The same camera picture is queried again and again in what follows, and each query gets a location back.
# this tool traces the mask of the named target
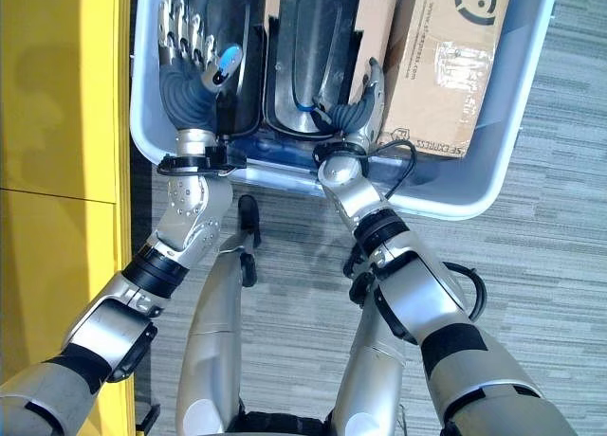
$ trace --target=cardboard box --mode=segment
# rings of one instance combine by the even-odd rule
[[[476,126],[508,0],[399,0],[384,63],[380,143],[462,157]]]
[[[266,0],[266,31],[269,16],[278,17],[281,0]],[[396,0],[359,0],[355,30],[362,31],[359,55],[354,69],[350,102],[362,94],[362,78],[369,72],[369,59],[375,57],[382,64],[390,37]]]

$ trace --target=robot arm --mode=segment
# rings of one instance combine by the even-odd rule
[[[169,175],[169,207],[133,260],[76,318],[61,352],[2,385],[2,434],[75,435],[101,386],[132,374],[156,335],[151,319],[218,238],[232,199],[222,173],[243,159],[217,145],[213,106],[242,50],[212,52],[202,67],[176,52],[188,48],[187,40],[175,41],[182,38],[183,8],[182,0],[163,0],[160,8],[161,24],[169,25],[168,35],[160,27],[159,39],[163,103],[178,130],[177,156],[158,166]]]
[[[379,130],[383,76],[377,62],[371,67],[362,101],[326,110],[344,137],[319,167],[324,192],[366,258],[366,291],[373,295],[365,305],[375,304],[394,336],[420,346],[442,435],[575,434],[507,350],[469,319],[450,272],[365,177],[363,161],[352,156],[367,154]],[[375,101],[372,107],[369,100]],[[340,434],[339,423],[334,427]]]

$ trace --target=robotic hand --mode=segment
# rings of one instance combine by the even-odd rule
[[[161,2],[162,99],[178,130],[177,156],[166,156],[158,166],[169,175],[170,206],[143,248],[76,319],[61,353],[2,385],[5,435],[75,435],[101,386],[133,372],[156,335],[151,318],[160,315],[189,269],[218,238],[232,199],[231,185],[222,175],[242,166],[244,158],[217,146],[214,103],[240,64],[242,50],[232,45],[218,57],[210,46],[203,62],[196,41],[200,17],[193,14],[186,21],[186,13],[183,0]],[[189,42],[188,24],[193,31]],[[252,242],[247,240],[254,236],[250,227],[238,234],[241,244]]]
[[[361,158],[377,139],[383,110],[383,75],[373,60],[371,68],[359,103],[324,109],[343,140],[315,152],[324,192],[365,258],[353,285],[363,315],[332,428],[392,434],[402,371],[394,340],[404,339],[421,348],[442,435],[575,434],[507,350],[469,319],[450,272],[366,178]]]

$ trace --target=yellow cabinet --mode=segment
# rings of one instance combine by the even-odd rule
[[[130,0],[0,0],[2,380],[58,353],[130,256]],[[134,435],[132,381],[82,435]]]

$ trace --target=plastic storage bin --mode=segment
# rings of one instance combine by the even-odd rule
[[[425,158],[413,178],[391,198],[396,209],[447,220],[481,214],[497,197],[523,118],[555,0],[510,0],[493,70],[468,154],[462,159]],[[175,128],[158,91],[158,0],[138,0],[131,96],[131,134],[157,164],[175,153]],[[312,162],[314,143],[261,129],[236,141],[248,167],[231,175],[286,191],[322,195]],[[388,189],[402,172],[396,159],[373,158],[371,179]]]

